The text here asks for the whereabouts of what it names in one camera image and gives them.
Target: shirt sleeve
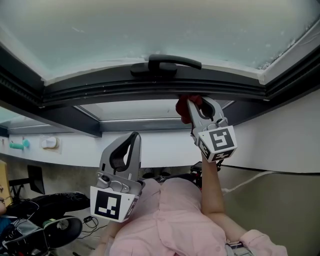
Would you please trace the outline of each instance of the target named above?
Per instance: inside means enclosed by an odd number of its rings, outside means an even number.
[[[271,242],[269,236],[258,230],[250,230],[239,240],[255,256],[288,256],[284,246],[276,245]]]

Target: pink shirt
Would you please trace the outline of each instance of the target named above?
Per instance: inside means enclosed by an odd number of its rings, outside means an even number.
[[[201,213],[201,191],[181,178],[145,180],[130,222],[116,235],[111,256],[226,256],[225,232]],[[286,256],[283,246],[250,230],[240,241],[255,256]]]

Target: person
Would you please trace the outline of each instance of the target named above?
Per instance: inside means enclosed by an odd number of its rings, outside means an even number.
[[[190,122],[187,99],[199,107],[199,96],[184,96],[177,112]],[[226,214],[215,162],[202,155],[202,191],[183,178],[162,184],[144,180],[145,187],[129,220],[110,221],[91,256],[287,256],[284,246],[275,245],[258,230],[245,230]],[[230,242],[244,248],[230,251]]]

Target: white cable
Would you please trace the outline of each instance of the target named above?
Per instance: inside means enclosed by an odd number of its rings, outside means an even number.
[[[274,173],[276,173],[276,171],[264,171],[264,172],[261,172],[261,173],[257,174],[256,176],[252,177],[251,179],[248,179],[247,181],[242,182],[241,184],[235,186],[234,188],[231,188],[231,189],[221,188],[221,190],[222,190],[222,192],[224,192],[223,195],[225,195],[225,194],[228,194],[228,193],[230,193],[230,192],[232,192],[232,191],[240,188],[241,186],[243,186],[243,185],[245,185],[245,184],[248,184],[248,183],[252,182],[252,181],[255,180],[256,178],[259,178],[259,177],[261,177],[261,176],[268,175],[268,174],[274,174]]]

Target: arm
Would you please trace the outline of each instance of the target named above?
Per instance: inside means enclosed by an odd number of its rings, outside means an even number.
[[[106,255],[107,245],[110,240],[113,240],[120,229],[125,226],[127,222],[115,222],[110,221],[108,226],[105,228],[103,235],[101,236],[99,245],[97,248],[90,254],[90,256],[104,256]]]
[[[215,162],[208,162],[203,155],[201,211],[224,230],[231,242],[239,241],[247,232],[226,215],[217,165]]]

